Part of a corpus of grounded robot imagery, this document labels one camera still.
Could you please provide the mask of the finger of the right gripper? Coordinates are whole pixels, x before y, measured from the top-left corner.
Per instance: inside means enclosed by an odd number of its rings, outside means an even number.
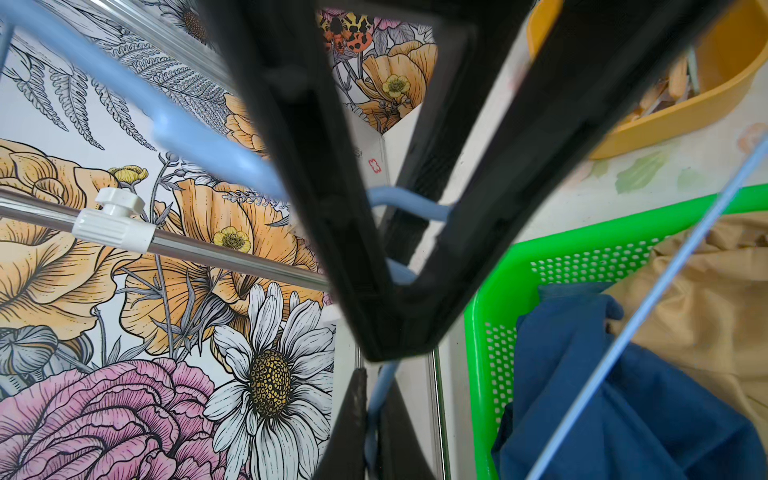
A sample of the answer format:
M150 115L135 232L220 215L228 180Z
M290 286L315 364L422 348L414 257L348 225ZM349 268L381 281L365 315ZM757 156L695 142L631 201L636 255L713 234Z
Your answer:
M416 356L311 1L202 1L206 30L369 360Z
M443 227L418 277L395 273L387 360L437 346L558 183L727 8L724 1L566 1L462 196L397 198Z

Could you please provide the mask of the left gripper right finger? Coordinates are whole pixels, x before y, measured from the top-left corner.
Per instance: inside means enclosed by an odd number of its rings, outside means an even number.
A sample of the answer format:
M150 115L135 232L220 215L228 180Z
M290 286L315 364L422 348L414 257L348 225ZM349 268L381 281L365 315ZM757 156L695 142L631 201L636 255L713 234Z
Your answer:
M390 387L380 414L380 478L434 479L397 382Z

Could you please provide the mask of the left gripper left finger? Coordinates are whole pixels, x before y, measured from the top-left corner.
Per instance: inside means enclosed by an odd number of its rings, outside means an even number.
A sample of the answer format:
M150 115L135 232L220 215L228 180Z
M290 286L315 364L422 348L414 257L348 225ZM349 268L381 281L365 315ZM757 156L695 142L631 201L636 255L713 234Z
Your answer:
M313 480L363 480L366 462L364 441L367 427L367 372L351 375L326 451Z

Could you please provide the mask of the light blue hanger navy shirt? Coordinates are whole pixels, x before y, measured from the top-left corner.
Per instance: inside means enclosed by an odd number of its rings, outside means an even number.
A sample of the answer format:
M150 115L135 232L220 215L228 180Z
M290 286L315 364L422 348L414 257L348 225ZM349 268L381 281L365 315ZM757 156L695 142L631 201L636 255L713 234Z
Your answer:
M11 141L1 145L1 195L77 210L121 199L160 231L326 278L200 2L3 2L2 72L84 138L88 90L130 135L129 110L141 110L152 123L145 146L164 148L155 184L174 201L137 195L143 168L86 169ZM418 277L443 227L399 211L398 196L440 206L462 196L533 62L527 28L541 1L311 2L350 138L354 117L383 137L391 185L363 185L398 285L397 271ZM671 106L667 83L654 83L631 118ZM750 187L767 157L766 127L739 145L744 163L703 197L711 203L690 237L522 479L548 479L633 335ZM105 246L1 214L5 479L312 479L356 361L372 389L381 367L396 379L404 358L367 359L332 289Z

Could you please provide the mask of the dark navy t-shirt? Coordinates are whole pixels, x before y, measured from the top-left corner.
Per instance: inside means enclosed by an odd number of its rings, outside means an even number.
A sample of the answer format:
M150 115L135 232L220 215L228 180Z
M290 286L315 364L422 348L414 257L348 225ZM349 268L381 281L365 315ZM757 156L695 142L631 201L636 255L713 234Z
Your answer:
M517 321L513 400L491 449L502 479L526 476L613 337L604 283L539 287ZM651 351L629 345L582 412L549 479L763 479L750 421Z

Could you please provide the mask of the tan t-shirt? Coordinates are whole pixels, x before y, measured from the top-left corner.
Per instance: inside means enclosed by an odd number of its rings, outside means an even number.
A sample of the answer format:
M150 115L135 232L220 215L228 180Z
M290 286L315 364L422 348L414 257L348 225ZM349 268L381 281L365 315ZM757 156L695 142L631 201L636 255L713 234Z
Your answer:
M767 437L767 214L719 218L632 337Z

